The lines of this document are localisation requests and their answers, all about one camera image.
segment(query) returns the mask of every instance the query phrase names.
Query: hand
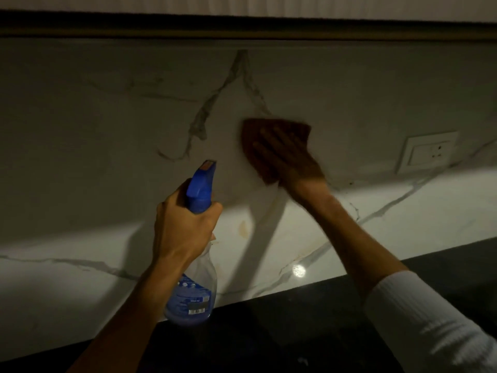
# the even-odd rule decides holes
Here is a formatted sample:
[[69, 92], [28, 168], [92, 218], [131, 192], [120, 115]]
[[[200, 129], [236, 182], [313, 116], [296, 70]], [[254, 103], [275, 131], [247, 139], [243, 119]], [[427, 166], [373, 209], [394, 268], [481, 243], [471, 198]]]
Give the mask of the hand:
[[201, 214], [190, 212], [184, 204], [189, 183], [190, 179], [157, 206], [152, 264], [174, 259], [186, 269], [213, 237], [223, 206], [212, 202]]
[[255, 150], [278, 172], [280, 185], [295, 201], [308, 208], [330, 195], [321, 168], [302, 141], [277, 127], [273, 131], [262, 129], [260, 133], [271, 150], [257, 142], [253, 145]]

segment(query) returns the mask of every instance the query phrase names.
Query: bottle label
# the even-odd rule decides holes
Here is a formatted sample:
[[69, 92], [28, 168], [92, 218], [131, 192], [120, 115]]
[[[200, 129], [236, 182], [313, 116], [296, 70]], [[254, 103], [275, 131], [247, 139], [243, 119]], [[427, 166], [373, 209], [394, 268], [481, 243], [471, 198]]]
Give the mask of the bottle label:
[[211, 297], [210, 290], [183, 274], [166, 307], [179, 317], [206, 318], [212, 310]]

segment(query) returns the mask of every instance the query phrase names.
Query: clear plastic bottle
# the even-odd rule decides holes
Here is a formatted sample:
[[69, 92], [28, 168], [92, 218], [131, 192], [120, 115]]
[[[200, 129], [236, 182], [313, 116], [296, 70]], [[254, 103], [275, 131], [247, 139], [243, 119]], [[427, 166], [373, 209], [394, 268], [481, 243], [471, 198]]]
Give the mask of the clear plastic bottle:
[[209, 242], [202, 255], [186, 269], [165, 306], [166, 318], [180, 326], [202, 323], [214, 309], [217, 275], [209, 255], [210, 248]]

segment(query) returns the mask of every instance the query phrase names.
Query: blue spray nozzle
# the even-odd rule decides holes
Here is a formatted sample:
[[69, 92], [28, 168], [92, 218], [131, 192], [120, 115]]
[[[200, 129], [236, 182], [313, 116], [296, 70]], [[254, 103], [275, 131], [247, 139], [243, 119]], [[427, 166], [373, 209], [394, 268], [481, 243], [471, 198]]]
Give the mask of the blue spray nozzle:
[[207, 160], [197, 169], [186, 190], [186, 206], [192, 213], [205, 212], [211, 206], [212, 180], [216, 161]]

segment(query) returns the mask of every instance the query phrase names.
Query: blue trigger sprayer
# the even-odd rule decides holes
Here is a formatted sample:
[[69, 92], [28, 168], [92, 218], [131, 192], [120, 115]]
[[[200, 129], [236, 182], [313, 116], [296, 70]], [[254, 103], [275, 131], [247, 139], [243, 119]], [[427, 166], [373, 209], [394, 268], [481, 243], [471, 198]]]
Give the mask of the blue trigger sprayer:
[[[186, 206], [192, 213], [205, 212], [211, 206], [212, 180], [216, 161], [207, 160], [193, 175], [186, 190]], [[217, 275], [209, 256], [209, 242], [202, 255], [186, 269], [173, 289], [164, 314], [180, 326], [195, 326], [211, 315], [216, 300]]]

